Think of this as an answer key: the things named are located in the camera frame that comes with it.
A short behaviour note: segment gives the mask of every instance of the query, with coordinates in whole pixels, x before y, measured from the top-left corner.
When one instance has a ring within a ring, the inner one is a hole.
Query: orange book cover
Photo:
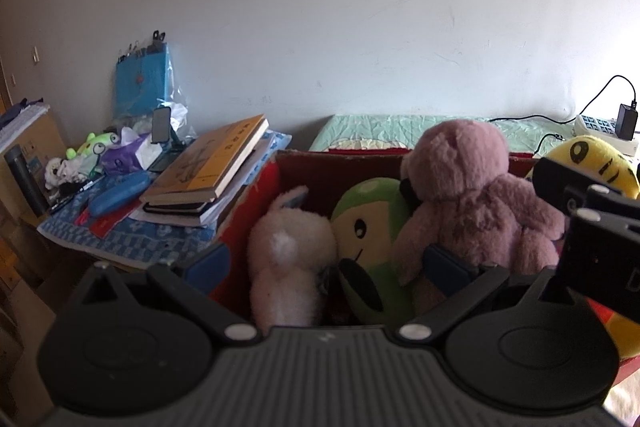
[[[141,200],[153,202],[172,192],[210,188],[215,191],[235,158],[264,122],[260,114],[200,136],[156,178]]]

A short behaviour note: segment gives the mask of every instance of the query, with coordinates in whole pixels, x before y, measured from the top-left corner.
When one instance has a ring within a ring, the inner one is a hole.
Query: silver screw
[[[431,336],[431,328],[422,324],[405,324],[398,331],[408,341],[423,341]]]
[[[232,341],[250,341],[258,334],[251,324],[231,324],[225,328],[225,336]]]
[[[611,191],[605,187],[604,185],[589,185],[589,188],[594,192],[599,192],[600,194],[609,194]]]
[[[597,223],[601,220],[600,214],[590,208],[578,208],[578,210],[575,211],[575,215],[592,223]]]

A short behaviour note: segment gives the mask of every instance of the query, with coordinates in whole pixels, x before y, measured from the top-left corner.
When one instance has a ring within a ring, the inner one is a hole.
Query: ribbed black surface
[[[56,410],[47,427],[609,427],[599,408],[559,418],[493,411],[447,380],[427,350],[378,329],[274,329],[258,346],[229,349],[189,396],[145,415],[97,419]]]

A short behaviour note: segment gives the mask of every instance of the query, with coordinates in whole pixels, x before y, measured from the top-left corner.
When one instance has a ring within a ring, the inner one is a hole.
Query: power strip
[[[640,145],[638,138],[634,138],[631,141],[618,138],[616,136],[616,120],[603,120],[602,118],[592,118],[579,114],[575,117],[574,131],[575,136],[588,134],[601,138],[632,158],[635,158],[636,154],[638,154],[638,146]]]

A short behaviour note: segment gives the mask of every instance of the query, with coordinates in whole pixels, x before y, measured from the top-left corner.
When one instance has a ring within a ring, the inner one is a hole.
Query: power adapter
[[[631,105],[621,103],[616,120],[616,136],[621,140],[633,140],[637,121],[636,101],[631,102]]]

